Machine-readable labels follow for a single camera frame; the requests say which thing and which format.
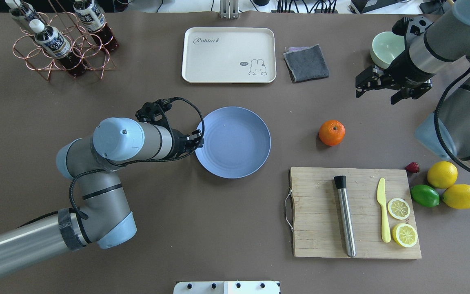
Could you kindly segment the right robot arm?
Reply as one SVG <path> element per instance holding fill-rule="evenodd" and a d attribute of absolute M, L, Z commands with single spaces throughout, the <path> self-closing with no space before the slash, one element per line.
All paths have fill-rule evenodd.
<path fill-rule="evenodd" d="M 371 65 L 358 74 L 356 97 L 392 89 L 393 105 L 418 99 L 431 89 L 431 79 L 441 69 L 462 57 L 470 64 L 470 0 L 456 1 L 436 22 L 423 16 L 401 18 L 392 32 L 403 36 L 405 50 L 388 67 Z M 470 173 L 470 66 L 445 89 L 415 136 L 427 149 Z"/>

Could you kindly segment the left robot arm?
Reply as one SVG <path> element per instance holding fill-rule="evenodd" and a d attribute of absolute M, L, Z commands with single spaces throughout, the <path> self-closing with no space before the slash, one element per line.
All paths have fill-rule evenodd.
<path fill-rule="evenodd" d="M 56 164 L 71 181 L 71 206 L 0 234 L 0 278 L 92 243 L 110 249 L 131 239 L 137 228 L 119 170 L 177 160 L 196 149 L 203 133 L 204 125 L 184 135 L 164 120 L 107 118 L 92 135 L 60 149 Z"/>

